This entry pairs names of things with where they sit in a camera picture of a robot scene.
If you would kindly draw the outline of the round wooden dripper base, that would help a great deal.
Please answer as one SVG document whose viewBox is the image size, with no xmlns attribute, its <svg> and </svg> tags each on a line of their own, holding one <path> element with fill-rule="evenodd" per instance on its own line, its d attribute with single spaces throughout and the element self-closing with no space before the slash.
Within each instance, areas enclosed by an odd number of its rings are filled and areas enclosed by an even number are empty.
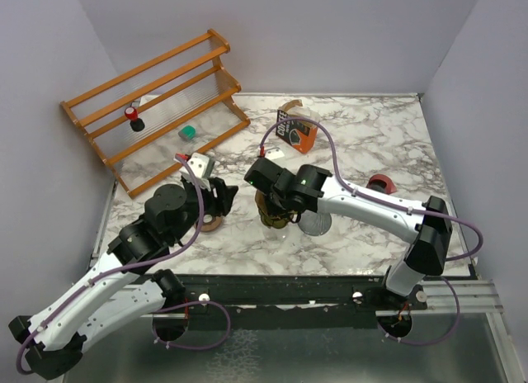
<svg viewBox="0 0 528 383">
<path fill-rule="evenodd" d="M 222 216 L 206 215 L 203 219 L 200 231 L 202 233 L 209 233 L 216 231 L 222 224 Z"/>
</svg>

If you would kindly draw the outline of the olive green glass dripper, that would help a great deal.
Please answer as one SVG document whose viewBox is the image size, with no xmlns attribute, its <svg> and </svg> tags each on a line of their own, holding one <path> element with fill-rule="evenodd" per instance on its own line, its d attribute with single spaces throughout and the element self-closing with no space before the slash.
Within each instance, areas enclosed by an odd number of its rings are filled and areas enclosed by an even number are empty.
<svg viewBox="0 0 528 383">
<path fill-rule="evenodd" d="M 271 199 L 261 191 L 256 191 L 254 198 L 261 222 L 268 228 L 284 229 L 289 223 L 298 224 L 301 214 L 287 211 L 274 204 Z"/>
</svg>

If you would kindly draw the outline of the grey carafe with red lid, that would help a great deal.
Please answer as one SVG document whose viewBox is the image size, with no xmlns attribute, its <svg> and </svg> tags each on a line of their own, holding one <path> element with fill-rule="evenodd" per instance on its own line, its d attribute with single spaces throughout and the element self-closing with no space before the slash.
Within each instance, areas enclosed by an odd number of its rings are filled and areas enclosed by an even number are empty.
<svg viewBox="0 0 528 383">
<path fill-rule="evenodd" d="M 367 182 L 366 187 L 386 195 L 391 195 L 397 191 L 392 179 L 384 174 L 373 175 Z"/>
</svg>

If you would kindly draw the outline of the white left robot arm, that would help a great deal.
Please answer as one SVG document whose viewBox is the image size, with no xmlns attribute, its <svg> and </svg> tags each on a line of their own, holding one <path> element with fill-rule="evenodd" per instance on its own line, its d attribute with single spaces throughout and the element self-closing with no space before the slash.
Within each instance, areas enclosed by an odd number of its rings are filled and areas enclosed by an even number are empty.
<svg viewBox="0 0 528 383">
<path fill-rule="evenodd" d="M 9 324 L 21 345 L 16 369 L 53 380 L 72 369 L 95 343 L 143 314 L 170 313 L 186 304 L 186 289 L 169 269 L 153 274 L 139 289 L 125 287 L 151 267 L 183 253 L 190 229 L 199 230 L 205 216 L 225 217 L 238 187 L 218 177 L 189 176 L 181 184 L 160 186 L 144 211 L 123 227 L 93 267 L 52 305 Z"/>
</svg>

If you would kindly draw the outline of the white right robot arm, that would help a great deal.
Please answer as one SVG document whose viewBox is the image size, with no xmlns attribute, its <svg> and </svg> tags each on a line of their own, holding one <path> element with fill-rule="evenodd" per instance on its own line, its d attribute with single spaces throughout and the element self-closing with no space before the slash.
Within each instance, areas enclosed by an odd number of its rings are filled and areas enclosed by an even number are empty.
<svg viewBox="0 0 528 383">
<path fill-rule="evenodd" d="M 379 289 L 380 303 L 387 309 L 398 309 L 421 279 L 444 271 L 453 229 L 441 198 L 398 199 L 340 181 L 336 174 L 314 165 L 305 164 L 292 173 L 264 157 L 248 169 L 244 180 L 263 195 L 272 215 L 311 211 L 345 216 L 407 243 L 407 251 L 389 268 Z"/>
</svg>

